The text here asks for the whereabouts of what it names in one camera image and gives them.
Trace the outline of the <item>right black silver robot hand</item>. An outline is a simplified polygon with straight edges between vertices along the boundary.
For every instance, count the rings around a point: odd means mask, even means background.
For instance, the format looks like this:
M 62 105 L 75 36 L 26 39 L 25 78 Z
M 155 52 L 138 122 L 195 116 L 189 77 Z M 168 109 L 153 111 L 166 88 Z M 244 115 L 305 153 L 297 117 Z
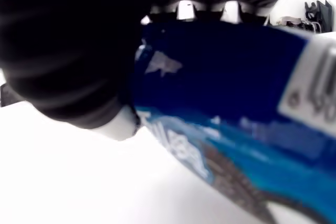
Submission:
M 43 115 L 114 140 L 139 127 L 129 91 L 141 20 L 166 20 L 179 0 L 1 0 L 1 70 Z M 263 22 L 278 0 L 192 0 L 201 16 L 238 1 L 244 22 Z

